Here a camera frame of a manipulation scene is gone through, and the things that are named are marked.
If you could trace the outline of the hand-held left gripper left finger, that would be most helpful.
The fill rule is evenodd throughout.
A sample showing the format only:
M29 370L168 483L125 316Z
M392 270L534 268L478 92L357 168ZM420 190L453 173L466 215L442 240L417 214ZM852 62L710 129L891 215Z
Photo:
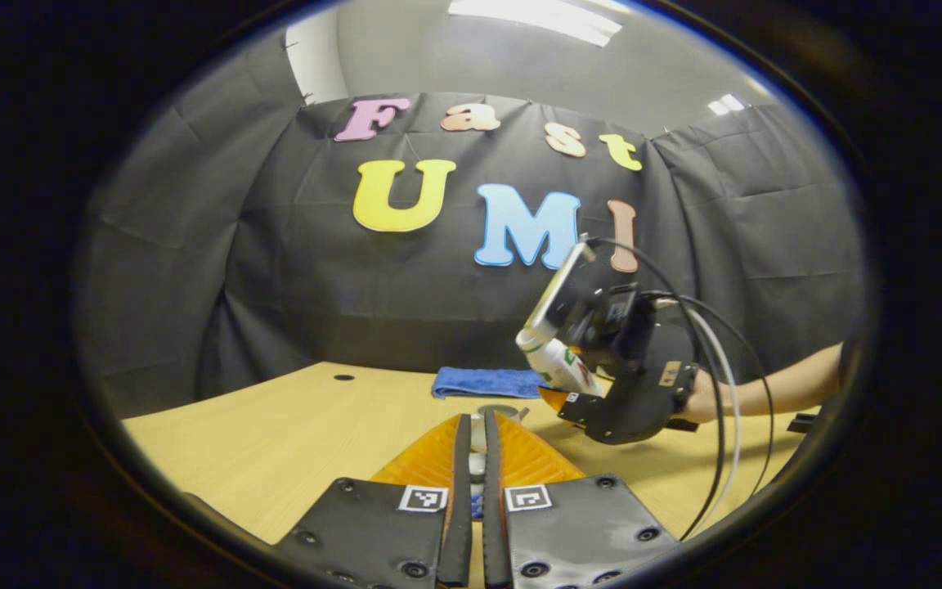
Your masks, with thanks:
M373 477L337 478L276 550L345 588L466 587L471 429L469 415L455 415Z

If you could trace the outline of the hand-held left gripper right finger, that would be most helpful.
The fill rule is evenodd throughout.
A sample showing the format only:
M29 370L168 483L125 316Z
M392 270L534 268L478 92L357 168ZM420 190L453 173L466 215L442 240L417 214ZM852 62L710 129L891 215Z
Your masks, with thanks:
M583 474L497 411L483 428L487 587L594 588L651 568L678 545L616 474Z

